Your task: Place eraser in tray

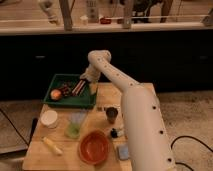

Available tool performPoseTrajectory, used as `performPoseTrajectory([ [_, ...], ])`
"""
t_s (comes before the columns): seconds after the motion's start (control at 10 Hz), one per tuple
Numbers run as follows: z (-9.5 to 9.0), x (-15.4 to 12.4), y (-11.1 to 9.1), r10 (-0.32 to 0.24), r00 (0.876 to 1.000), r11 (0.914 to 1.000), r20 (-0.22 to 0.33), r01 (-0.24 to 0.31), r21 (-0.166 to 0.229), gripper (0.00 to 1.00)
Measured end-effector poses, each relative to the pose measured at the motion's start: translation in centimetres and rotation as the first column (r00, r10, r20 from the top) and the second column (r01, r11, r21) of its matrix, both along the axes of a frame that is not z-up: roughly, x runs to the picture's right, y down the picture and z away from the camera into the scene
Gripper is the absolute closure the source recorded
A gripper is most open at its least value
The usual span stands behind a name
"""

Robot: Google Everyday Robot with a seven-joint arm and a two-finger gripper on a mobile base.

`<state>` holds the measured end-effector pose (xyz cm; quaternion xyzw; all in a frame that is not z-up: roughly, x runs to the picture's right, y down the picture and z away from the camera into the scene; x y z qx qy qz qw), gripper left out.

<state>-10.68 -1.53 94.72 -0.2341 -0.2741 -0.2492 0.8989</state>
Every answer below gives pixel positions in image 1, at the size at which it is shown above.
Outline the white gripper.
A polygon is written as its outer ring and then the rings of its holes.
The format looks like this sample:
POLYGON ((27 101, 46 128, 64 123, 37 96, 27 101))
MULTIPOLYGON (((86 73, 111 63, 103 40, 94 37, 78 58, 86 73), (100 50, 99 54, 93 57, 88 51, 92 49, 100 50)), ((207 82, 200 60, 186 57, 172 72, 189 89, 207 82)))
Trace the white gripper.
POLYGON ((98 84, 95 82, 99 80, 99 72, 96 69, 87 67, 85 72, 80 75, 80 78, 90 82, 89 88, 91 94, 95 94, 97 92, 98 84))

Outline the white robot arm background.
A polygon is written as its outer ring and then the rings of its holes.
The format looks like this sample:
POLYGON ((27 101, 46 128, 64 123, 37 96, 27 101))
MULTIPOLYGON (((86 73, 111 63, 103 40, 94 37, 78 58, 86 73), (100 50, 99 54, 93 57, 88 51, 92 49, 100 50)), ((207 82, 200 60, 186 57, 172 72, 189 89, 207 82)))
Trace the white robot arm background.
POLYGON ((38 5, 47 15, 48 21, 51 24, 59 25, 58 17, 53 10, 53 0, 38 0, 38 5))

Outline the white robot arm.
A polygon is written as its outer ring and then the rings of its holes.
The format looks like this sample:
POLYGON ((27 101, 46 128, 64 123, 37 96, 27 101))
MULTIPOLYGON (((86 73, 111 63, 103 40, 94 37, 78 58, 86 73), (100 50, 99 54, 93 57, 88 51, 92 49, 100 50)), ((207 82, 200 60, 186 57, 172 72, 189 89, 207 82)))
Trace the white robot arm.
POLYGON ((88 61, 81 78, 97 83, 103 74, 121 92, 132 171, 177 171, 156 94, 111 65, 108 50, 90 51, 88 61))

